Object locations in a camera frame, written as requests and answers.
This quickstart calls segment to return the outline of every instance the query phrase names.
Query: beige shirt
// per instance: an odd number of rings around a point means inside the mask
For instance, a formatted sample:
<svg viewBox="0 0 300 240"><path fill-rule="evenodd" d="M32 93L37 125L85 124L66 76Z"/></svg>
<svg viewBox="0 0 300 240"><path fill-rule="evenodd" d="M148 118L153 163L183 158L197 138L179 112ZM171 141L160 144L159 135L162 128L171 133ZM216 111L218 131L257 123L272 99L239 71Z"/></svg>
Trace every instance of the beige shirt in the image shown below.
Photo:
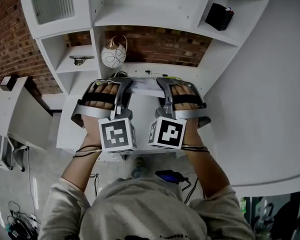
<svg viewBox="0 0 300 240"><path fill-rule="evenodd" d="M51 187L40 240L251 240L230 186L185 205L178 185L156 178L114 182L92 206L85 194L60 178Z"/></svg>

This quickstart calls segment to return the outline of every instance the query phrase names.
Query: patterned lamp shade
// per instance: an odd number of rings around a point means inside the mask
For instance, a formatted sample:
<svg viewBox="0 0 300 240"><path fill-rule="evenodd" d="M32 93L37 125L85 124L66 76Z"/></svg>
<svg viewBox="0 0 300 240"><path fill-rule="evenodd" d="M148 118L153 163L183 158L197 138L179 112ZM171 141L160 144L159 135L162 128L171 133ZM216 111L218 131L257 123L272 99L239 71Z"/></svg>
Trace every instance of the patterned lamp shade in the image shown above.
<svg viewBox="0 0 300 240"><path fill-rule="evenodd" d="M127 46L124 47L121 43L115 43L113 40L115 37L112 37L101 51L101 60L109 68L120 67L125 62L127 55Z"/></svg>

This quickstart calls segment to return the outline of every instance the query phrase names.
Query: person's right hand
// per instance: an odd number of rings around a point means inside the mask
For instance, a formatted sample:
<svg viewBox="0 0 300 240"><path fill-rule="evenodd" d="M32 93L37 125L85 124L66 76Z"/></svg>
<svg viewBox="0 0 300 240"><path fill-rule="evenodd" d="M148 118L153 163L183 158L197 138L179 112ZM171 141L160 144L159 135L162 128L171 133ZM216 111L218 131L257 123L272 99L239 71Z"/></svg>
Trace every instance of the person's right hand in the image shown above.
<svg viewBox="0 0 300 240"><path fill-rule="evenodd" d="M103 93L103 94L113 94L116 95L118 91L119 85L113 84L113 83L103 83L99 85L95 93ZM94 91L94 88L91 88L89 90L89 93L92 93ZM111 110L113 107L113 104L102 102L102 101L86 101L85 104L89 107L95 107L99 109L105 109L105 110ZM87 132L86 139L89 140L89 142L92 142L92 145L101 145L101 138L100 138L100 130L99 130L99 118L83 115L82 116L84 128Z"/></svg>
<svg viewBox="0 0 300 240"><path fill-rule="evenodd" d="M171 87L172 95L195 95L195 93L185 84L174 85ZM175 110L196 110L198 104L194 103L179 103L174 105ZM183 143L185 145L202 145L202 140L198 134L197 128L199 118L190 118L186 120L185 133Z"/></svg>

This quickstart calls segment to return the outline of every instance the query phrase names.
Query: shirt sleeve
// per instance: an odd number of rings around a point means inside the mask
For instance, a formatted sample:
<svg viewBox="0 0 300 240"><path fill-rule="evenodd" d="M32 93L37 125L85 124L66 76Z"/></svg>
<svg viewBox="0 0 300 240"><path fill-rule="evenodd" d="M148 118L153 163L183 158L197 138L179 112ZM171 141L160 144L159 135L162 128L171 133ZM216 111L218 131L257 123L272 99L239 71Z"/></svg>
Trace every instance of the shirt sleeve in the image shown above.
<svg viewBox="0 0 300 240"><path fill-rule="evenodd" d="M189 206L204 220L212 239L255 239L231 186L226 186L207 199L193 200Z"/></svg>
<svg viewBox="0 0 300 240"><path fill-rule="evenodd" d="M82 217L90 207L85 194L60 178L53 184L43 209L39 240L79 239Z"/></svg>

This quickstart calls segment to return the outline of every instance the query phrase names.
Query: black box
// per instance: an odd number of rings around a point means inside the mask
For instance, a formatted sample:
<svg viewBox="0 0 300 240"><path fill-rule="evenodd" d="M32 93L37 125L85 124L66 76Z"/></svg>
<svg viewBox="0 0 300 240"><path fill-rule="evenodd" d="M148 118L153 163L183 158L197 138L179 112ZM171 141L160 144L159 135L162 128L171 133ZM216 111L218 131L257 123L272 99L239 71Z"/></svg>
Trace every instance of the black box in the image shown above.
<svg viewBox="0 0 300 240"><path fill-rule="evenodd" d="M5 76L0 82L0 88L5 92L11 92L17 79L13 76Z"/></svg>
<svg viewBox="0 0 300 240"><path fill-rule="evenodd" d="M219 31L225 30L234 15L233 11L226 9L221 4L213 3L205 22Z"/></svg>

